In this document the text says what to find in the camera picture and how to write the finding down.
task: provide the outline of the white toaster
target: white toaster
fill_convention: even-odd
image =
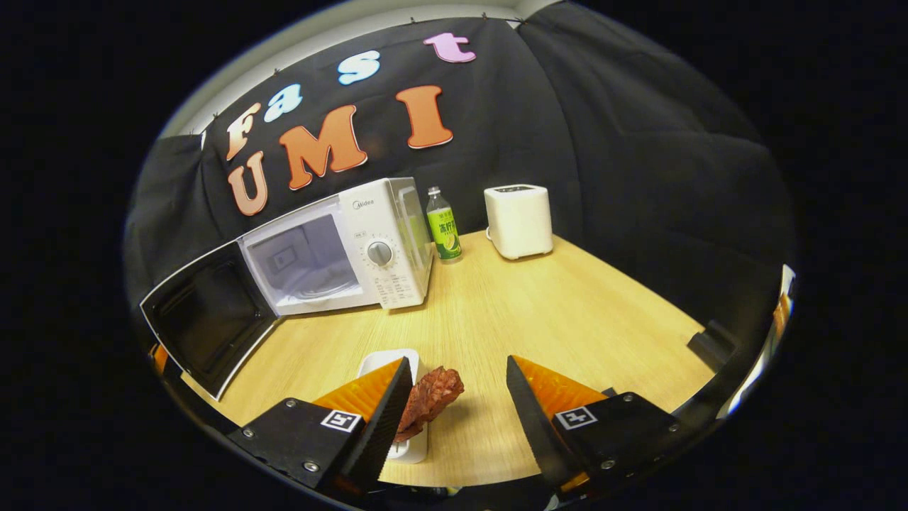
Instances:
[[[508,259],[552,251],[548,190],[534,185],[486,188],[486,237]]]

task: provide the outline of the bottle label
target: bottle label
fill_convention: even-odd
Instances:
[[[454,259],[460,256],[460,238],[454,224],[454,213],[446,207],[429,213],[429,228],[432,239],[439,250],[441,259]]]

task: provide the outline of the green bottle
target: green bottle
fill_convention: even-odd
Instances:
[[[432,231],[432,239],[435,240],[441,262],[458,262],[463,253],[460,249],[457,225],[454,224],[454,212],[451,211],[448,201],[441,197],[441,190],[437,186],[429,189],[426,216],[429,217],[429,229]]]

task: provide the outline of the orange letter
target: orange letter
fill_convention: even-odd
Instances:
[[[230,151],[227,152],[228,162],[233,160],[233,157],[246,145],[246,137],[242,134],[249,133],[252,130],[252,115],[261,108],[261,103],[250,106],[249,110],[243,112],[242,115],[227,126],[227,135],[230,136]]]
[[[242,165],[233,169],[233,172],[227,176],[227,181],[233,188],[233,198],[240,211],[246,216],[252,216],[260,212],[265,203],[268,202],[268,185],[265,184],[265,174],[262,171],[262,156],[264,153],[258,153],[249,157],[246,165],[252,171],[252,180],[255,182],[255,198],[250,199],[249,193],[246,192],[246,184],[242,181]]]
[[[325,175],[329,152],[334,156],[331,160],[334,172],[366,163],[368,156],[356,143],[356,134],[353,133],[354,113],[356,106],[353,105],[331,110],[321,122],[318,138],[302,126],[291,128],[281,135],[278,142],[287,149],[287,159],[290,160],[290,190],[299,190],[312,182],[312,174],[303,162],[309,164],[318,177]]]
[[[439,105],[435,101],[439,94],[441,87],[424,85],[400,91],[395,96],[407,106],[407,113],[410,114],[413,135],[407,140],[407,145],[413,149],[447,144],[454,138],[451,130],[441,125]]]

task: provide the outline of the blue letter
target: blue letter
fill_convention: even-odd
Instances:
[[[293,84],[284,87],[278,94],[274,95],[268,102],[268,111],[265,112],[265,122],[270,123],[277,119],[281,114],[286,114],[300,105],[302,96],[300,95],[300,84]]]
[[[379,70],[379,57],[381,54],[375,50],[346,58],[338,65],[338,77],[341,85],[350,85],[375,75]]]

